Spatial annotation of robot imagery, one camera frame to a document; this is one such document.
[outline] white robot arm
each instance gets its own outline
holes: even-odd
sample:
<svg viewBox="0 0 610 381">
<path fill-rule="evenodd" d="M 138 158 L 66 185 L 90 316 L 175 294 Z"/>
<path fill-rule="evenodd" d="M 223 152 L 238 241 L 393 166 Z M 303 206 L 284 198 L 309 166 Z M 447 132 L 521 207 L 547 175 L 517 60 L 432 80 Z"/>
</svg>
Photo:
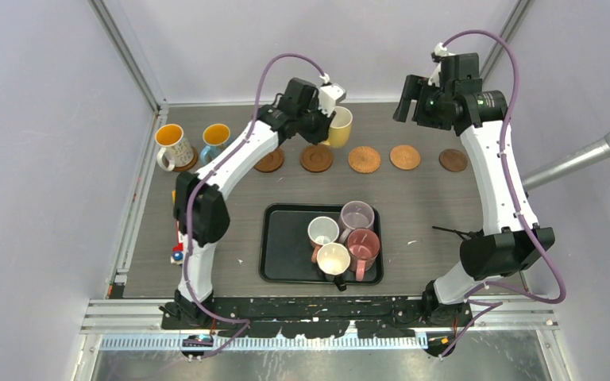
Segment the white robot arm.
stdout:
<svg viewBox="0 0 610 381">
<path fill-rule="evenodd" d="M 460 262 L 429 282 L 423 292 L 425 319 L 446 324 L 463 309 L 466 293 L 476 285 L 525 270 L 540 254 L 515 214 L 502 167 L 501 157 L 505 155 L 508 174 L 514 184 L 520 185 L 510 126 L 506 146 L 500 152 L 502 121 L 507 112 L 504 95 L 496 90 L 483 91 L 478 54 L 453 55 L 439 44 L 432 58 L 438 66 L 431 77 L 406 78 L 394 120 L 406 121 L 411 102 L 417 101 L 412 121 L 436 129 L 454 129 L 469 155 L 483 206 L 483 229 L 461 243 Z M 515 196 L 528 225 L 548 249 L 555 240 L 553 230 L 539 228 L 524 193 L 516 191 Z"/>
<path fill-rule="evenodd" d="M 187 267 L 184 268 L 199 301 L 209 298 L 212 293 L 211 268 L 214 250 L 230 223 L 225 200 L 240 179 L 264 156 L 297 133 L 312 144 L 328 137 L 335 106 L 345 98 L 346 92 L 338 84 L 330 83 L 327 75 L 322 79 L 325 82 L 319 88 L 302 79 L 292 79 L 279 101 L 261 107 L 250 136 L 248 131 L 251 122 L 221 155 L 195 174 L 183 172 L 177 178 L 175 216 L 184 234 L 183 252 L 187 252 L 184 211 L 192 184 L 204 179 L 211 172 L 214 173 L 198 196 L 201 216 L 196 221 L 200 220 L 200 223 L 193 224 L 193 250 Z M 192 300 L 183 276 L 178 292 L 186 300 Z"/>
</svg>

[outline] gray wall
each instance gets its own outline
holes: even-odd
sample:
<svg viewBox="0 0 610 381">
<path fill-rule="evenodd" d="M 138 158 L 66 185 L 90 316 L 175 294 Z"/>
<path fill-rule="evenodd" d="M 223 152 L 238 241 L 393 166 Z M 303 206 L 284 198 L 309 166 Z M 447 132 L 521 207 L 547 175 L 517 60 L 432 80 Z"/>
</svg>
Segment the gray wall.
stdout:
<svg viewBox="0 0 610 381">
<path fill-rule="evenodd" d="M 610 2 L 535 2 L 512 47 L 521 70 L 513 115 L 521 172 L 610 130 Z M 508 59 L 487 83 L 511 93 Z M 542 225 L 555 229 L 549 254 L 567 283 L 557 307 L 577 379 L 610 379 L 610 160 L 533 190 Z M 556 291 L 544 263 L 528 273 L 537 291 Z"/>
<path fill-rule="evenodd" d="M 0 2 L 0 380 L 69 379 L 152 119 L 87 0 Z"/>
<path fill-rule="evenodd" d="M 406 74 L 431 73 L 431 52 L 462 29 L 501 30 L 509 0 L 107 0 L 137 57 L 152 68 L 170 103 L 246 102 L 273 56 L 314 59 L 348 91 L 348 99 L 396 100 Z M 485 39 L 463 43 L 481 52 Z M 270 71 L 264 98 L 299 76 L 316 82 L 307 64 L 291 60 Z"/>
</svg>

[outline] cup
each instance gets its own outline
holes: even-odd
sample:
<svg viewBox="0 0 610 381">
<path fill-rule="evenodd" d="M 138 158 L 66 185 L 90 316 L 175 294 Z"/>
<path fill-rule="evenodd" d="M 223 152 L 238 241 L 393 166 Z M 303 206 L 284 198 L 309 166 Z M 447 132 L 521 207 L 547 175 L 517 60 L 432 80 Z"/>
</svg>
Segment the cup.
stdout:
<svg viewBox="0 0 610 381">
<path fill-rule="evenodd" d="M 180 125 L 160 127 L 156 131 L 156 143 L 160 146 L 156 162 L 165 171 L 174 171 L 175 167 L 186 167 L 195 158 L 193 148 Z"/>
<path fill-rule="evenodd" d="M 380 238 L 370 229 L 356 229 L 347 237 L 347 250 L 351 259 L 349 269 L 360 282 L 380 252 Z"/>
<path fill-rule="evenodd" d="M 221 152 L 228 147 L 229 139 L 230 128 L 227 125 L 217 123 L 205 128 L 202 140 L 204 140 L 204 144 L 207 146 L 200 152 L 202 163 L 207 165 L 216 159 L 218 155 L 221 155 Z"/>
<path fill-rule="evenodd" d="M 307 236 L 314 251 L 312 252 L 312 263 L 317 263 L 317 252 L 319 249 L 330 242 L 338 239 L 340 228 L 338 223 L 330 217 L 317 217 L 310 221 L 307 226 Z"/>
<path fill-rule="evenodd" d="M 335 106 L 335 116 L 328 128 L 328 139 L 320 144 L 340 148 L 347 143 L 352 132 L 352 112 L 342 106 Z"/>
<path fill-rule="evenodd" d="M 372 229 L 375 221 L 375 211 L 365 202 L 347 202 L 340 211 L 338 223 L 343 229 L 338 242 L 344 244 L 349 234 L 355 229 Z"/>
<path fill-rule="evenodd" d="M 347 290 L 342 275 L 345 274 L 351 259 L 349 251 L 341 244 L 331 242 L 323 245 L 317 252 L 317 265 L 329 282 L 333 282 L 339 291 Z"/>
</svg>

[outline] pink mug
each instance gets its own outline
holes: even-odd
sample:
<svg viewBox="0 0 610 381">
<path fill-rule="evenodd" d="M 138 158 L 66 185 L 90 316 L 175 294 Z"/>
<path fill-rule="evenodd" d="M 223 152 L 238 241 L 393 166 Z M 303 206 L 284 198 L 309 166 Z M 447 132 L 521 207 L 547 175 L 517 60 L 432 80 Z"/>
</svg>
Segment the pink mug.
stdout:
<svg viewBox="0 0 610 381">
<path fill-rule="evenodd" d="M 375 211 L 370 205 L 362 201 L 347 202 L 338 218 L 341 229 L 338 242 L 345 244 L 347 237 L 355 229 L 372 229 L 374 221 Z"/>
<path fill-rule="evenodd" d="M 360 282 L 380 252 L 380 238 L 372 230 L 356 229 L 347 237 L 347 249 L 351 259 L 349 269 L 354 271 L 357 282 Z"/>
</svg>

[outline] black tray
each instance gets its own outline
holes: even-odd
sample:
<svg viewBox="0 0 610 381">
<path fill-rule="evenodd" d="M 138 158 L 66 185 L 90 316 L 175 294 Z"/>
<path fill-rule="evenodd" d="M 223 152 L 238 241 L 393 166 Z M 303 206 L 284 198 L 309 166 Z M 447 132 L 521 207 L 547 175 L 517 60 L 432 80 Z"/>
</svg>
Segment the black tray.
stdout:
<svg viewBox="0 0 610 381">
<path fill-rule="evenodd" d="M 317 264 L 311 262 L 312 246 L 307 238 L 307 226 L 315 217 L 327 216 L 338 220 L 342 205 L 272 204 L 265 210 L 261 242 L 261 278 L 280 283 L 331 283 L 325 280 Z M 373 231 L 380 238 L 380 252 L 375 263 L 357 282 L 354 273 L 345 271 L 349 284 L 378 284 L 384 275 L 382 268 L 382 236 L 380 215 L 375 211 Z"/>
</svg>

